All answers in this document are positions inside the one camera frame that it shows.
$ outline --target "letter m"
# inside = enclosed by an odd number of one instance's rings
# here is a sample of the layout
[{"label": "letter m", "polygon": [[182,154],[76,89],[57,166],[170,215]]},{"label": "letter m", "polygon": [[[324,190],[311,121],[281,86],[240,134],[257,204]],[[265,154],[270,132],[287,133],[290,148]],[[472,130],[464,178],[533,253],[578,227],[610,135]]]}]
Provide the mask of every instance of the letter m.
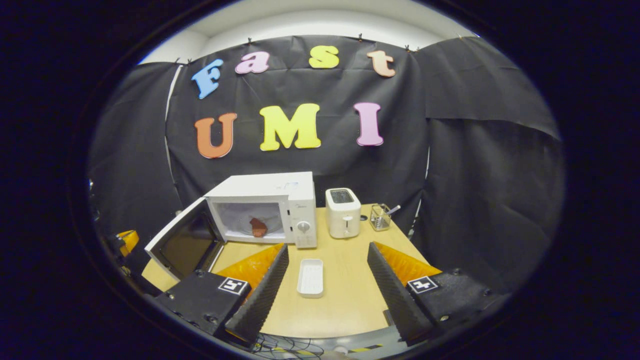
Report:
[{"label": "letter m", "polygon": [[289,148],[293,138],[298,133],[296,147],[309,149],[320,146],[320,139],[316,134],[316,113],[320,110],[317,104],[301,104],[296,109],[291,120],[287,118],[279,106],[267,106],[260,110],[264,117],[264,142],[260,150],[272,151],[280,148],[276,141],[276,134],[285,148]]}]

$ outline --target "screw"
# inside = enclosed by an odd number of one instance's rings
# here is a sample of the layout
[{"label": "screw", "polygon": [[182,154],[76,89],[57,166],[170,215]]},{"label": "screw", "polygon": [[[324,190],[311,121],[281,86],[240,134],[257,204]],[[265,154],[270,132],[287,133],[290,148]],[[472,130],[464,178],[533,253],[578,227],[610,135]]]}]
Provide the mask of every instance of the screw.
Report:
[{"label": "screw", "polygon": [[211,314],[206,314],[204,316],[204,320],[207,320],[210,323],[213,324],[217,324],[218,323],[218,318],[216,318],[215,316],[211,315]]}]

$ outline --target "microwave door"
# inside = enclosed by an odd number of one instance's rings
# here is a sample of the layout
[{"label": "microwave door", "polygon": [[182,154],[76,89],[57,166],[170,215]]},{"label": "microwave door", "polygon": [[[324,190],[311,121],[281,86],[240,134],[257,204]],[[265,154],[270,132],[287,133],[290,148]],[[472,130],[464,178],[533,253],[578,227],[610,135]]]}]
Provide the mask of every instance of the microwave door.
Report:
[{"label": "microwave door", "polygon": [[222,250],[220,234],[204,198],[178,214],[145,247],[174,279],[208,271]]}]

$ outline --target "wall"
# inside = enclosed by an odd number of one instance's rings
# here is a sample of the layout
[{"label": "wall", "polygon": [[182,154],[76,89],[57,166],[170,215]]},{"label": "wall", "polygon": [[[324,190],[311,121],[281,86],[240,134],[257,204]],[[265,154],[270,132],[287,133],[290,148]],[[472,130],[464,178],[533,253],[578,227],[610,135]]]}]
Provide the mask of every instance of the wall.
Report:
[{"label": "wall", "polygon": [[175,62],[177,58],[180,58],[179,63],[187,63],[188,59],[194,60],[200,57],[200,51],[207,41],[209,41],[207,35],[197,31],[183,30],[165,40],[140,63]]},{"label": "wall", "polygon": [[191,25],[141,63],[180,63],[244,44],[248,38],[338,35],[386,42],[411,50],[448,38],[472,36],[463,26],[409,0],[244,0]]}]

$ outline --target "foam letter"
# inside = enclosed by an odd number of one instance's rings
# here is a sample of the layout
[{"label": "foam letter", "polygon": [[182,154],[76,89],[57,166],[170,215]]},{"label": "foam letter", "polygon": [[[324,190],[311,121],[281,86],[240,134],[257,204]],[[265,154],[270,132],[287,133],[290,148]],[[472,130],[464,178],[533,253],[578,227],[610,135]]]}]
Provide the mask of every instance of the foam letter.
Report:
[{"label": "foam letter", "polygon": [[335,46],[323,46],[319,45],[311,49],[311,58],[309,58],[309,65],[317,69],[330,69],[338,66],[340,59],[338,55],[338,48]]},{"label": "foam letter", "polygon": [[320,146],[320,139],[316,135],[316,113],[320,110],[317,104],[302,104],[296,109],[291,121],[279,106],[267,106],[260,110],[264,117],[264,142],[260,150],[272,151],[280,148],[276,141],[276,133],[287,149],[291,146],[293,137],[298,133],[296,147],[309,149]]},{"label": "foam letter", "polygon": [[353,107],[360,114],[360,137],[356,140],[358,145],[382,145],[384,140],[378,134],[378,110],[380,110],[380,105],[373,102],[359,102]]},{"label": "foam letter", "polygon": [[198,138],[198,151],[205,158],[221,158],[231,151],[234,145],[234,120],[237,118],[235,113],[226,113],[220,115],[218,121],[222,123],[222,143],[220,146],[211,145],[211,125],[214,119],[207,117],[196,121],[196,133]]},{"label": "foam letter", "polygon": [[367,53],[367,56],[373,59],[373,69],[380,75],[385,76],[387,78],[391,78],[396,74],[396,71],[390,69],[387,65],[387,61],[392,63],[394,59],[391,56],[387,56],[384,51],[372,51]]},{"label": "foam letter", "polygon": [[236,72],[238,74],[246,74],[247,72],[264,72],[269,68],[267,61],[269,61],[269,53],[264,51],[257,51],[255,53],[247,54],[242,57],[241,63],[236,66]]},{"label": "foam letter", "polygon": [[207,95],[211,94],[213,90],[218,88],[218,83],[214,83],[211,79],[218,80],[218,78],[220,78],[220,70],[217,68],[220,65],[222,65],[222,60],[216,59],[202,70],[196,72],[191,78],[191,80],[195,80],[196,84],[198,84],[198,88],[200,89],[199,98],[204,99]]}]

